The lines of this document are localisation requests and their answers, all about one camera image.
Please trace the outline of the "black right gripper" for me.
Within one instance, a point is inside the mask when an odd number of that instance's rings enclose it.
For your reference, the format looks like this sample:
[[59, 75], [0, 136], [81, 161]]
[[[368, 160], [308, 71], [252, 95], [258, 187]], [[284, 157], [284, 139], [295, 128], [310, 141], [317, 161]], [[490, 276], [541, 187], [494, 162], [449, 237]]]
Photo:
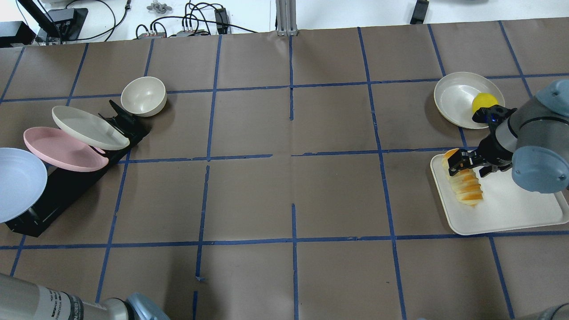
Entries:
[[478, 174], [481, 178], [495, 172], [506, 172], [512, 168], [512, 152], [490, 154], [484, 156], [480, 151], [450, 150], [447, 152], [447, 173], [455, 176], [463, 170], [480, 167]]

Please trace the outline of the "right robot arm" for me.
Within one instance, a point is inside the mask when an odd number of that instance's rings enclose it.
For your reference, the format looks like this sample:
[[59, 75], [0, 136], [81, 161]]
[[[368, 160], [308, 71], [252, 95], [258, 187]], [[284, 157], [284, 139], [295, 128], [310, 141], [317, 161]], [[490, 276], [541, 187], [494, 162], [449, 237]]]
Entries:
[[569, 183], [569, 81], [553, 81], [520, 108], [479, 108], [472, 120], [490, 133], [473, 151], [463, 148], [447, 160], [447, 174], [478, 168], [485, 177], [511, 170], [527, 191], [553, 194]]

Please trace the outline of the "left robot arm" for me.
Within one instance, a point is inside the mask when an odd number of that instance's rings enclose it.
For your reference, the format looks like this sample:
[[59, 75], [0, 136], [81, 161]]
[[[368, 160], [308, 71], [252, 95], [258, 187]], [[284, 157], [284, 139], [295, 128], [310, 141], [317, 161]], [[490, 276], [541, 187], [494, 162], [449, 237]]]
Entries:
[[150, 298], [133, 293], [126, 300], [109, 298], [101, 303], [49, 289], [1, 274], [2, 320], [168, 320]]

